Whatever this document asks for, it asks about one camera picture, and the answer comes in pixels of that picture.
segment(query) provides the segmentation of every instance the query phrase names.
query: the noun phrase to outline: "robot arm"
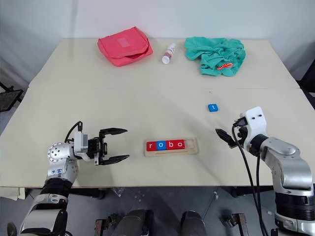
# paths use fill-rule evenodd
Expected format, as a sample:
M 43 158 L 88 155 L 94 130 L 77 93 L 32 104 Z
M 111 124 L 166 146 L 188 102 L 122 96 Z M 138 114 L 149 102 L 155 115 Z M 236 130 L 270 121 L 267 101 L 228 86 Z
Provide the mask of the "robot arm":
M 120 162 L 129 155 L 114 156 L 104 159 L 107 155 L 106 134 L 121 134 L 125 129 L 102 129 L 99 136 L 88 139 L 88 135 L 75 132 L 74 140 L 53 144 L 47 153 L 49 169 L 47 178 L 40 194 L 34 199 L 21 228 L 21 236 L 64 236 L 70 189 L 78 175 L 77 161 L 94 161 L 95 165 L 109 165 Z
M 241 113 L 233 124 L 233 127 L 239 128 L 241 146 L 252 155 L 260 157 L 271 170 L 277 204 L 275 221 L 279 227 L 273 233 L 292 235 L 297 232 L 314 236 L 315 206 L 310 167 L 300 157 L 300 150 L 296 146 L 267 137 L 266 126 L 260 107 Z M 237 146 L 225 131 L 216 131 L 231 148 Z

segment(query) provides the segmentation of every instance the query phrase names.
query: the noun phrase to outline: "white table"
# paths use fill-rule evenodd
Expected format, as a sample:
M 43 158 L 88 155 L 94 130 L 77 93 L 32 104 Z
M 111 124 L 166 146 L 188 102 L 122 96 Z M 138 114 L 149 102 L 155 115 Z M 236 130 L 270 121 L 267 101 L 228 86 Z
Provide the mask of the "white table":
M 180 46 L 171 64 L 163 65 L 160 56 L 173 41 L 151 40 L 151 57 L 114 67 L 97 51 L 96 39 L 75 40 L 70 57 L 63 40 L 0 136 L 0 185 L 41 187 L 48 147 L 78 120 L 90 137 L 102 128 L 126 128 L 106 141 L 110 156 L 130 158 L 97 167 L 79 161 L 74 186 L 249 185 L 239 150 L 220 140 L 215 128 L 230 132 L 239 113 L 257 105 L 268 134 L 298 146 L 315 173 L 315 111 L 267 41 L 244 40 L 248 57 L 234 77 L 201 76 Z M 259 67 L 269 70 L 255 73 Z M 220 110 L 210 113 L 209 103 Z M 199 154 L 144 156 L 146 139 L 171 137 L 196 137 Z M 256 158 L 247 156 L 254 169 Z M 272 184 L 265 165 L 260 176 L 261 185 Z

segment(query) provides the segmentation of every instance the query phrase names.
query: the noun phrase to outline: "small blue tile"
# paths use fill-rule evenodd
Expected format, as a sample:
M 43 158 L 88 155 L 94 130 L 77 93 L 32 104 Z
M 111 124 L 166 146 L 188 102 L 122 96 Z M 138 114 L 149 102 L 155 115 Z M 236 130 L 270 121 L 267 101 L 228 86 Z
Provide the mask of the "small blue tile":
M 209 104 L 208 108 L 210 112 L 217 112 L 219 110 L 217 104 Z
M 157 150 L 166 150 L 166 141 L 157 141 Z

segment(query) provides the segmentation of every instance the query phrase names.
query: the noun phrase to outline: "white bottle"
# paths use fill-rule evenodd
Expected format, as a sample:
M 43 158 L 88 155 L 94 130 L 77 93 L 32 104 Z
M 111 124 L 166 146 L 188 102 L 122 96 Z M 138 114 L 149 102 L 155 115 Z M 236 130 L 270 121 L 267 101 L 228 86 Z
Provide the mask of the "white bottle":
M 166 52 L 164 53 L 164 56 L 162 57 L 162 62 L 164 64 L 169 64 L 169 62 L 171 61 L 171 57 L 175 52 L 175 47 L 176 47 L 175 43 L 172 43 L 171 45 L 168 46 Z

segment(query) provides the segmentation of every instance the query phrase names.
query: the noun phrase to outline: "teal cloth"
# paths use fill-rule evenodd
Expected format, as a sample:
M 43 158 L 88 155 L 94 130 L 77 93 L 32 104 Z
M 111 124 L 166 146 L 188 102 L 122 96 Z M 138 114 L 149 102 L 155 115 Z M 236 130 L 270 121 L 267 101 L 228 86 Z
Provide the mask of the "teal cloth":
M 233 76 L 241 67 L 245 51 L 238 39 L 192 37 L 185 41 L 186 57 L 190 60 L 201 58 L 201 74 Z M 217 70 L 226 63 L 230 68 Z

